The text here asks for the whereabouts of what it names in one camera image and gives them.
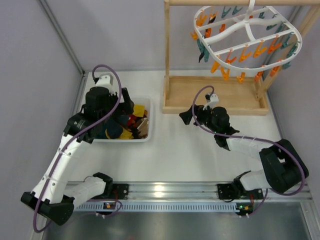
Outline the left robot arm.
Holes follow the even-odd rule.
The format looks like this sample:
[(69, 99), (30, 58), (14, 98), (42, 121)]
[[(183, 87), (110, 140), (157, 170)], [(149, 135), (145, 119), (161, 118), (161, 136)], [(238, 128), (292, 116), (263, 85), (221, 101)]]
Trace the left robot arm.
[(101, 172), (71, 189), (66, 189), (66, 186), (81, 156), (102, 132), (107, 121), (131, 114), (133, 107), (125, 87), (121, 89), (121, 96), (112, 94), (106, 87), (91, 88), (85, 95), (80, 112), (67, 121), (58, 150), (44, 176), (32, 191), (22, 194), (21, 202), (33, 209), (36, 215), (62, 226), (74, 209), (86, 201), (113, 196), (113, 179)]

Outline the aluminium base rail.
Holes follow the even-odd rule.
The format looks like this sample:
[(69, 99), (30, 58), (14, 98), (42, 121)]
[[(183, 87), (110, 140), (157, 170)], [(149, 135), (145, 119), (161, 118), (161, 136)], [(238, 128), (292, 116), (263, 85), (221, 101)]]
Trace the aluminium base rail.
[(243, 192), (226, 202), (218, 196), (218, 184), (226, 182), (115, 182), (127, 184), (121, 198), (93, 198), (74, 207), (74, 212), (218, 212), (246, 215), (255, 211), (261, 203), (305, 203), (313, 198), (308, 185), (292, 196), (284, 196), (270, 190), (258, 189)]

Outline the wooden hanger rack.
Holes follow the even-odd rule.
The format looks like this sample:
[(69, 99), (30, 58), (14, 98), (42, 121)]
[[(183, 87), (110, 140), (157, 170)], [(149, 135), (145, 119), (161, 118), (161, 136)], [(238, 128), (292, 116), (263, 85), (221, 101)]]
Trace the wooden hanger rack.
[[(242, 0), (246, 13), (218, 22), (205, 23), (205, 10), (220, 6), (220, 0), (166, 0), (164, 2), (165, 76), (163, 107), (165, 114), (179, 114), (188, 105), (196, 103), (203, 90), (205, 107), (222, 104), (232, 115), (264, 116), (269, 112), (266, 93), (282, 71), (300, 52), (303, 37), (320, 16), (317, 0), (291, 0), (290, 5), (307, 5), (309, 11), (299, 28), (294, 27), (278, 11), (276, 5), (284, 0)], [(172, 6), (199, 6), (193, 19), (191, 34), (204, 51), (214, 60), (211, 76), (181, 76), (170, 74), (170, 8)], [(239, 59), (259, 57), (267, 52), (282, 49), (281, 58), (256, 68), (237, 67), (230, 55), (241, 51)], [(220, 71), (220, 76), (213, 75)]]

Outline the white plastic basket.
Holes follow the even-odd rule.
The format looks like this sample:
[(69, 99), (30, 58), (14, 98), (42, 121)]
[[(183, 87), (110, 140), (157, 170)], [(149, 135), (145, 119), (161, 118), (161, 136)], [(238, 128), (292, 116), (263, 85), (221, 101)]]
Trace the white plastic basket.
[(154, 104), (152, 100), (149, 97), (146, 96), (136, 96), (131, 99), (134, 103), (134, 105), (144, 105), (145, 109), (147, 110), (147, 118), (148, 118), (148, 135), (146, 138), (139, 139), (138, 137), (138, 130), (137, 127), (141, 124), (142, 119), (144, 117), (136, 117), (132, 114), (128, 115), (121, 115), (118, 117), (112, 117), (111, 119), (114, 119), (116, 122), (118, 122), (122, 127), (130, 132), (132, 132), (132, 135), (134, 139), (97, 139), (95, 138), (93, 140), (94, 143), (141, 143), (146, 142), (151, 138), (152, 135), (152, 129), (153, 129), (153, 123), (155, 118), (155, 109)]

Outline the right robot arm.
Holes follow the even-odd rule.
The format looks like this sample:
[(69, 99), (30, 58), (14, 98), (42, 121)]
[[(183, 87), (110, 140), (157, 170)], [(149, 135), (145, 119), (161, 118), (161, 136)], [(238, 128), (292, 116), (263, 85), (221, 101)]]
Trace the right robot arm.
[(204, 126), (214, 134), (216, 144), (230, 152), (237, 152), (261, 162), (262, 169), (245, 171), (233, 182), (241, 191), (272, 189), (286, 194), (289, 189), (306, 180), (309, 170), (290, 141), (273, 142), (262, 138), (242, 136), (230, 124), (230, 116), (223, 107), (195, 105), (179, 114), (185, 125)]

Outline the white round clip hanger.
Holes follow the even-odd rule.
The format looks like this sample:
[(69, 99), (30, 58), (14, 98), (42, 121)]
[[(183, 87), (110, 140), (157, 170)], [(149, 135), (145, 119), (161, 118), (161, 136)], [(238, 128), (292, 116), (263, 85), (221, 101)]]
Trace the white round clip hanger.
[(201, 7), (193, 18), (191, 37), (196, 41), (198, 61), (213, 60), (210, 72), (228, 81), (235, 74), (259, 82), (265, 72), (272, 77), (290, 67), (302, 48), (300, 32), (272, 6)]

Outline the navy sock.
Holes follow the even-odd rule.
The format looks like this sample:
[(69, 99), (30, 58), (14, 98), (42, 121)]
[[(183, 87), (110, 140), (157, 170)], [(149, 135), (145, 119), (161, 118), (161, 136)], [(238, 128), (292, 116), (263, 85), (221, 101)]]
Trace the navy sock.
[(119, 139), (124, 128), (121, 124), (115, 121), (113, 118), (109, 118), (107, 122), (103, 125), (102, 130), (97, 135), (97, 139)]

